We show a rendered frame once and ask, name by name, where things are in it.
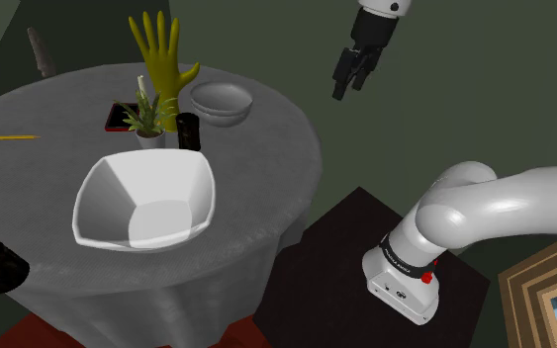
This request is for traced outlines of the small potted green plant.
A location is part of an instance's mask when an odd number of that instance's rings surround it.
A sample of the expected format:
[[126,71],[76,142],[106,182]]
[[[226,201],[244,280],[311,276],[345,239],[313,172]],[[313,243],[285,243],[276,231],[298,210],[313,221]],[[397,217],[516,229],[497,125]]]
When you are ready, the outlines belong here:
[[164,148],[166,146],[166,124],[177,115],[175,107],[171,105],[175,98],[160,102],[160,93],[157,92],[150,101],[146,94],[144,76],[139,75],[137,81],[139,86],[136,91],[138,110],[134,111],[129,105],[117,100],[115,103],[124,108],[126,116],[123,122],[128,125],[129,131],[135,132],[142,149]]

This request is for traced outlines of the black cylinder cup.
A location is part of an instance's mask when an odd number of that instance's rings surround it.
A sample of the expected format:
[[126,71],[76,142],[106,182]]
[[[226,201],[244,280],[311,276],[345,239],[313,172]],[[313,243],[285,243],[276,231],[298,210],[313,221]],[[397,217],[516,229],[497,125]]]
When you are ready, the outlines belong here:
[[201,150],[200,120],[193,113],[181,113],[176,116],[178,144],[180,149]]

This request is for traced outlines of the grey round bowl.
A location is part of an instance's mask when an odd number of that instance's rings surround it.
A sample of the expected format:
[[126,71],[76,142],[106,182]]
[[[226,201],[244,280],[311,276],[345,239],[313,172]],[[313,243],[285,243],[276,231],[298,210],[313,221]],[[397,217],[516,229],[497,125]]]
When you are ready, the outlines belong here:
[[219,128],[234,127],[247,117],[253,104],[252,95],[228,82],[204,82],[190,91],[194,112],[202,121]]

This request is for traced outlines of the wooden framed wall picture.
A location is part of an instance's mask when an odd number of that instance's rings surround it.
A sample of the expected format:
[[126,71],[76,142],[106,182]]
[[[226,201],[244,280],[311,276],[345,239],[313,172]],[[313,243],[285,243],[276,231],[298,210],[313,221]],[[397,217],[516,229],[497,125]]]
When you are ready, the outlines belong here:
[[509,348],[557,348],[557,242],[499,274]]

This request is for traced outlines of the round grey clothed table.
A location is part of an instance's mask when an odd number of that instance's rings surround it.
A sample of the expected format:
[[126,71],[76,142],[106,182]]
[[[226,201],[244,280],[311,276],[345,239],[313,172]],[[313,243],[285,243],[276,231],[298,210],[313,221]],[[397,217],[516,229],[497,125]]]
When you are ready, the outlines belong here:
[[77,192],[103,156],[135,150],[129,132],[104,130],[112,104],[129,102],[141,63],[64,73],[0,96],[0,240],[31,266],[11,296],[85,348],[208,348],[258,307],[276,254],[298,242],[322,175],[319,138],[275,90],[210,67],[199,82],[249,91],[247,119],[201,127],[216,181],[211,225],[164,252],[77,244]]

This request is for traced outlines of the large white square bowl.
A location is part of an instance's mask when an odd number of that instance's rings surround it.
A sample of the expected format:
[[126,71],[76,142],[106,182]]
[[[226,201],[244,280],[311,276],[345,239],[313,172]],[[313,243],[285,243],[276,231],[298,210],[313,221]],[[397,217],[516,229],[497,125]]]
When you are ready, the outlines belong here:
[[215,178],[203,153],[133,150],[93,165],[77,193],[71,226],[79,245],[161,252],[202,233],[215,207]]

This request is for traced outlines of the yellow hand figure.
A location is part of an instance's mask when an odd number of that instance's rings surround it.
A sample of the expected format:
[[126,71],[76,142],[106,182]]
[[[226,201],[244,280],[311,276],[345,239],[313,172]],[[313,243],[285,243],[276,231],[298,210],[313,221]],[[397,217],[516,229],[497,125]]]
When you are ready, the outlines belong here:
[[157,13],[156,26],[153,25],[147,12],[142,14],[144,34],[132,16],[128,18],[131,31],[137,42],[154,91],[160,94],[159,103],[166,108],[168,118],[165,121],[167,132],[176,132],[175,117],[180,114],[178,97],[180,91],[198,75],[200,63],[181,72],[178,64],[179,19],[172,20],[170,32],[166,32],[165,16],[162,11]]

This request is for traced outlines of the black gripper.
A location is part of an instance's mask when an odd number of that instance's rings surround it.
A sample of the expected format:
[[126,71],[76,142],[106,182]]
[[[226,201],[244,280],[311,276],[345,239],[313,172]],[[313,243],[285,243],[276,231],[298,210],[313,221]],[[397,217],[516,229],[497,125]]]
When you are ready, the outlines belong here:
[[360,8],[351,30],[353,49],[345,47],[334,69],[332,98],[340,101],[354,75],[352,89],[360,91],[375,70],[382,50],[389,43],[399,22],[398,18],[382,17]]

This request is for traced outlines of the dark robot stand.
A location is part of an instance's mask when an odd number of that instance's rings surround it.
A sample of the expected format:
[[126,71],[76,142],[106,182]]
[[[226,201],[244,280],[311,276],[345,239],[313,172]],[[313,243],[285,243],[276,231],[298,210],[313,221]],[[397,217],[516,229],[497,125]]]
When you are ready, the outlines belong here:
[[272,348],[469,348],[490,282],[450,252],[439,307],[418,326],[366,288],[362,257],[400,221],[362,188],[276,257],[253,321]]

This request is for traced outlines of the red framed black tablet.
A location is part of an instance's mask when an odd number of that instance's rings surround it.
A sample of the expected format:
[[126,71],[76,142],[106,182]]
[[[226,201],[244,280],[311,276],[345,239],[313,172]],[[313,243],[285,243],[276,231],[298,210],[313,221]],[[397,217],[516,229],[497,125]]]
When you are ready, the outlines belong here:
[[128,109],[131,109],[135,113],[139,112],[137,103],[126,103],[124,106],[114,103],[105,123],[104,130],[108,132],[129,131],[131,125],[126,123],[126,120],[129,118],[127,114]]

